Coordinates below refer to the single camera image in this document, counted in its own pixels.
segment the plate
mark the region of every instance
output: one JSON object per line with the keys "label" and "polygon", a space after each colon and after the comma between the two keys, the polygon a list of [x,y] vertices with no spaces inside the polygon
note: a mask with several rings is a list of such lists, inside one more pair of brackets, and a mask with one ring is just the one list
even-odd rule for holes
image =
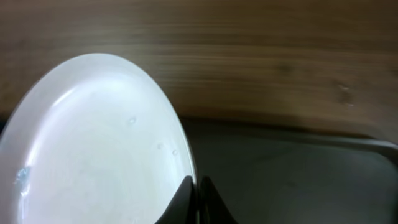
{"label": "plate", "polygon": [[24,97],[0,140],[1,223],[154,223],[195,180],[180,121],[138,66],[68,60]]}

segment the wooden surface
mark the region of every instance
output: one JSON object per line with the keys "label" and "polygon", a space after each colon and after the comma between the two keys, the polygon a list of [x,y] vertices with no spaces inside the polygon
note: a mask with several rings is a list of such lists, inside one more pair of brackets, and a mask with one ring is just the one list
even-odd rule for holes
{"label": "wooden surface", "polygon": [[182,116],[398,142],[395,0],[0,0],[0,113],[92,52],[136,63]]}

